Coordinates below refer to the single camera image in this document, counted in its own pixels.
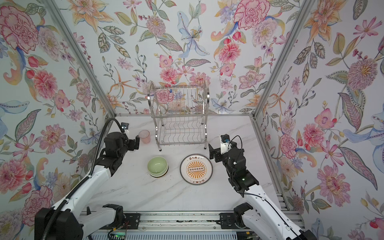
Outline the pink glass cup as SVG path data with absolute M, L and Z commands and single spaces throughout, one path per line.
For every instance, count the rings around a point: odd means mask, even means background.
M 140 131 L 139 138 L 143 144 L 148 144 L 151 142 L 151 134 L 148 130 Z

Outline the brown rimmed plate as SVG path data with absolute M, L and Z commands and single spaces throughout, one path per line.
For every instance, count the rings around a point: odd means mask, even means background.
M 202 185 L 207 183 L 213 175 L 211 161 L 200 154 L 185 157 L 180 164 L 180 174 L 187 183 L 191 185 Z

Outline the pale green bowl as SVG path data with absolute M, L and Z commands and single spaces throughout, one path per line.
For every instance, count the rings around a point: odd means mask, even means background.
M 148 172 L 163 173 L 168 172 L 169 164 L 163 157 L 153 157 L 147 164 Z

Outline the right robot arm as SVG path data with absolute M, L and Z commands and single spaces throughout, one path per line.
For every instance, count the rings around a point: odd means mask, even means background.
M 210 159 L 223 163 L 229 183 L 241 195 L 244 203 L 234 208 L 235 224 L 250 229 L 261 240 L 315 240 L 310 230 L 302 230 L 269 198 L 259 181 L 246 167 L 244 149 L 235 144 L 221 143 L 214 149 L 209 145 Z

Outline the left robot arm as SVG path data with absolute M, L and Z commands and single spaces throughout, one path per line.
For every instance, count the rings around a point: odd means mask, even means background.
M 116 230 L 123 226 L 126 217 L 120 205 L 106 204 L 99 211 L 82 215 L 93 195 L 122 165 L 125 154 L 139 149 L 140 138 L 129 139 L 126 133 L 113 132 L 105 137 L 104 144 L 93 170 L 60 202 L 38 211 L 36 240 L 82 240 L 103 227 Z

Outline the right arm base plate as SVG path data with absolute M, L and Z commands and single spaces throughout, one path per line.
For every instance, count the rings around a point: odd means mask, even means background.
M 242 215 L 235 212 L 220 213 L 218 224 L 222 230 L 250 229 L 254 231 L 262 226 L 261 219 L 253 211 L 247 211 Z

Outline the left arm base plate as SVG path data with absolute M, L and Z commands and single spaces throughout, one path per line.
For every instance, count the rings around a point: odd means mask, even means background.
M 124 213 L 123 221 L 115 226 L 107 225 L 101 230 L 137 230 L 139 228 L 141 214 L 139 213 Z

